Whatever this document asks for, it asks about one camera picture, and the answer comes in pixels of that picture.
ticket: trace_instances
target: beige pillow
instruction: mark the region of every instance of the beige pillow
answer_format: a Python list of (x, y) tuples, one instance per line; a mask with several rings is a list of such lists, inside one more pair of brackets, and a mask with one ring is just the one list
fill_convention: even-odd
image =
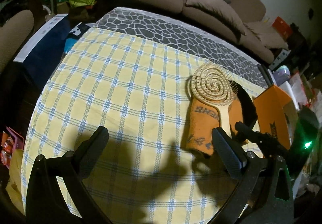
[(234, 9), (223, 0), (187, 0), (186, 6), (198, 8), (218, 18), (230, 29), (245, 35), (245, 26)]
[(258, 34), (257, 38), (268, 49), (289, 49), (287, 43), (276, 31), (275, 33)]
[(244, 23), (244, 25), (262, 42), (268, 49), (288, 49), (287, 43), (280, 34), (267, 23), (257, 21)]

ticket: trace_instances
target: brush head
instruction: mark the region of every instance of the brush head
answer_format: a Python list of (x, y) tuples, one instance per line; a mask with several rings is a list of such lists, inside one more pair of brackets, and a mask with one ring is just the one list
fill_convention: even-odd
[(221, 66), (205, 63), (200, 66), (191, 79), (194, 96), (206, 105), (227, 106), (236, 97), (237, 88), (229, 82), (231, 75)]

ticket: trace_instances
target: hairbrush handle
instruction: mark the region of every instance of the hairbrush handle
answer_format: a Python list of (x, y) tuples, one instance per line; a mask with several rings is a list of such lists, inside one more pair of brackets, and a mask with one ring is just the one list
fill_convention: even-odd
[(231, 138), (228, 108), (229, 108), (229, 105), (216, 107), (219, 113), (220, 126), (226, 132), (226, 134)]

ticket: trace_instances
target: gray stone-patterned tablecloth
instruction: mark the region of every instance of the gray stone-patterned tablecloth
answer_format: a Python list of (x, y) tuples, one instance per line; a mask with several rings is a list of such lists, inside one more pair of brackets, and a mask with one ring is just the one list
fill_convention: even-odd
[(158, 14), (129, 8), (115, 8), (94, 27), (146, 38), (207, 58), (244, 79), (267, 88), (258, 62), (233, 45), (201, 29)]

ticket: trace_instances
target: spiral hairbrush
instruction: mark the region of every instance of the spiral hairbrush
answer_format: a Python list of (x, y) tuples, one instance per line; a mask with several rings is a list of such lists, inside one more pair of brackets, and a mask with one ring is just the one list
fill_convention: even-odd
[(220, 126), (231, 137), (228, 108), (235, 99), (237, 88), (230, 85), (230, 77), (221, 66), (206, 63), (192, 76), (191, 90), (199, 101), (218, 111)]

